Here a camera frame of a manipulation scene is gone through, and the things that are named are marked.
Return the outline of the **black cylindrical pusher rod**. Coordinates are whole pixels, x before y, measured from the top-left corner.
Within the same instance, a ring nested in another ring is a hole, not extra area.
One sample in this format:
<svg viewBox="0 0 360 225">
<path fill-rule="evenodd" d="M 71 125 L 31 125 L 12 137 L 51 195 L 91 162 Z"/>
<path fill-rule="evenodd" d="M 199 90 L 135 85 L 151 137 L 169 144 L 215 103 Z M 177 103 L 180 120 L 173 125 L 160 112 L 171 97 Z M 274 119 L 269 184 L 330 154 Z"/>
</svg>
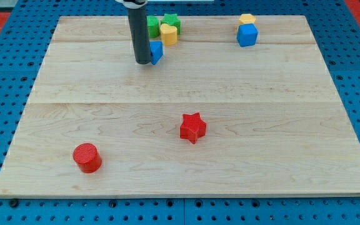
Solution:
<svg viewBox="0 0 360 225">
<path fill-rule="evenodd" d="M 138 64 L 151 62 L 146 4 L 147 1 L 126 1 L 134 55 Z"/>
</svg>

